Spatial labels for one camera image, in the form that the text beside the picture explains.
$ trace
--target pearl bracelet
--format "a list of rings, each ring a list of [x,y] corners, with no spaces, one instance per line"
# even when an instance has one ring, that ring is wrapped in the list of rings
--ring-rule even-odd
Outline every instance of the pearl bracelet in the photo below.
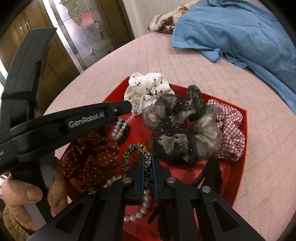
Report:
[[[116,125],[114,126],[114,130],[111,134],[113,140],[118,140],[122,136],[122,133],[124,132],[124,129],[127,127],[128,123],[130,123],[132,121],[132,119],[134,118],[134,116],[138,113],[138,109],[139,109],[139,105],[136,102],[134,112],[126,121],[124,121],[122,118],[118,118],[118,121],[116,122]]]
[[[108,179],[106,181],[106,184],[104,184],[102,186],[102,188],[107,188],[107,187],[111,186],[113,182],[115,182],[123,177],[124,177],[123,175],[113,176],[111,179]],[[144,202],[142,204],[143,207],[140,209],[140,212],[136,212],[135,214],[130,215],[130,216],[124,216],[123,221],[125,223],[128,223],[129,221],[135,222],[135,221],[137,221],[137,219],[141,219],[143,217],[143,215],[148,213],[148,208],[151,207],[150,201],[152,200],[152,197],[149,196],[149,194],[150,194],[149,189],[144,190]]]

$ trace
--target bed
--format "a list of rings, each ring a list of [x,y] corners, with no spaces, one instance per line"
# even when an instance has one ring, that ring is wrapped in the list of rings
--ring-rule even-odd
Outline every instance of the bed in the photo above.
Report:
[[[291,188],[296,185],[296,115],[251,71],[225,59],[211,63],[196,50],[174,49],[171,38],[150,33],[107,55],[69,84],[46,114],[102,102],[134,72],[160,72],[172,84],[195,84],[247,110],[247,156],[234,209],[267,241],[276,241],[296,210]]]

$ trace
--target finger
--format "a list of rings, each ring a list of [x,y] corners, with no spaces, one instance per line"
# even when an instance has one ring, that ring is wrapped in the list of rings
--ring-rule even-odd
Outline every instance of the finger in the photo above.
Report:
[[[62,164],[58,158],[53,161],[53,177],[54,182],[48,189],[47,199],[51,207],[51,214],[55,216],[68,205]]]
[[[15,180],[10,175],[2,184],[2,196],[9,211],[23,227],[38,230],[23,205],[37,203],[42,191],[29,183]]]

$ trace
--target metal screw head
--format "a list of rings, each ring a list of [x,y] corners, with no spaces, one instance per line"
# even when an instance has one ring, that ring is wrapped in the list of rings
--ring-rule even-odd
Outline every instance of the metal screw head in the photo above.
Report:
[[[95,194],[96,193],[96,189],[95,188],[89,188],[89,189],[87,189],[87,193],[88,194]]]
[[[125,177],[122,179],[123,183],[130,183],[131,182],[131,178],[130,177]]]
[[[208,186],[203,186],[202,191],[205,192],[205,193],[209,193],[211,191],[211,188],[208,187]]]
[[[174,177],[168,177],[167,178],[167,182],[168,183],[175,183],[176,182],[176,179]]]

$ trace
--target leopard print scrunchie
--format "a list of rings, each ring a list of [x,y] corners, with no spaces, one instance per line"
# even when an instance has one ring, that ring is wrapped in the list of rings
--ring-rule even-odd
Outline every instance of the leopard print scrunchie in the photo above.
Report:
[[[131,157],[131,154],[133,151],[138,151],[141,154],[143,154],[143,156],[145,157],[145,174],[144,174],[144,178],[145,178],[145,182],[144,185],[146,188],[149,188],[152,185],[152,166],[151,166],[151,159],[152,159],[152,154],[150,152],[147,151],[146,147],[141,144],[141,143],[137,143],[137,144],[133,144],[133,145],[129,145],[127,147],[127,149],[125,150],[124,154],[123,154],[123,175],[126,176],[127,171],[129,169],[129,159]]]

